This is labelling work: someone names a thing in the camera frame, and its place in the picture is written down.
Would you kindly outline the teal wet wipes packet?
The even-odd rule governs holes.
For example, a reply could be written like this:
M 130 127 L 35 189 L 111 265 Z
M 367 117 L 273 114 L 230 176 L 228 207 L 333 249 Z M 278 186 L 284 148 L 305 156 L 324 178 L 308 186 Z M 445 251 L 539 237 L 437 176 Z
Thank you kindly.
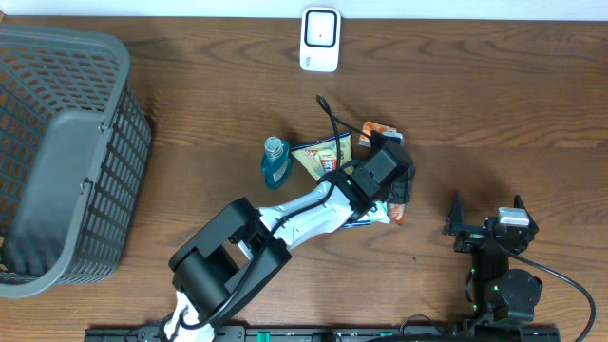
M 366 217 L 370 223 L 375 223 L 375 222 L 383 223 L 383 224 L 390 223 L 390 215 L 389 215 L 388 206 L 383 201 L 376 201 L 374 203 L 374 205 L 372 206 L 372 208 L 366 214 Z

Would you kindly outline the red snack packet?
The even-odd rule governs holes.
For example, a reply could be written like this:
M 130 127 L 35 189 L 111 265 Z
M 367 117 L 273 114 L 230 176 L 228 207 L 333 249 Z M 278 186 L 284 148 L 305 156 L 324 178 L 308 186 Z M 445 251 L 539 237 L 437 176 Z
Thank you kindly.
M 388 203 L 388 214 L 390 221 L 398 226 L 402 226 L 406 221 L 406 208 L 405 204 Z

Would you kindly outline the teal mouthwash bottle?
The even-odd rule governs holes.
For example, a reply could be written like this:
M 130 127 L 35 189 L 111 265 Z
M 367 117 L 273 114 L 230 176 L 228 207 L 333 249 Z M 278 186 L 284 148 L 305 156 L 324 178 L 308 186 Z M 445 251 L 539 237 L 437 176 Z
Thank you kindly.
M 276 190 L 289 177 L 292 167 L 290 145 L 278 137 L 269 137 L 264 143 L 265 154 L 261 170 L 268 188 Z

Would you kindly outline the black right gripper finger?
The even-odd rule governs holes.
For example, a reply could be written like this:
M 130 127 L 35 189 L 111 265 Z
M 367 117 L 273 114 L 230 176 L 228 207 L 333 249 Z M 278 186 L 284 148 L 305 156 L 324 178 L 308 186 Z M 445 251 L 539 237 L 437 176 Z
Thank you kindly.
M 523 199 L 520 195 L 516 195 L 514 198 L 514 210 L 515 210 L 515 220 L 518 223 L 532 223 L 533 219 L 528 213 L 525 205 L 523 204 Z
M 457 236 L 462 232 L 463 226 L 464 213 L 462 209 L 462 201 L 460 193 L 456 192 L 450 212 L 446 219 L 446 225 L 442 230 L 442 234 L 445 236 Z

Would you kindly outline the large white snack bag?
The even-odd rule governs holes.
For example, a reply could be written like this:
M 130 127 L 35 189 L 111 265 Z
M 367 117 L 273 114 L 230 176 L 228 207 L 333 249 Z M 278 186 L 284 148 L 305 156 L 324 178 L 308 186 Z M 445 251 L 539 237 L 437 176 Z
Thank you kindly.
M 350 132 L 339 135 L 339 157 L 336 150 L 335 137 L 322 139 L 312 144 L 292 147 L 291 154 L 318 181 L 326 173 L 335 170 L 338 165 L 343 165 L 352 160 L 351 141 Z

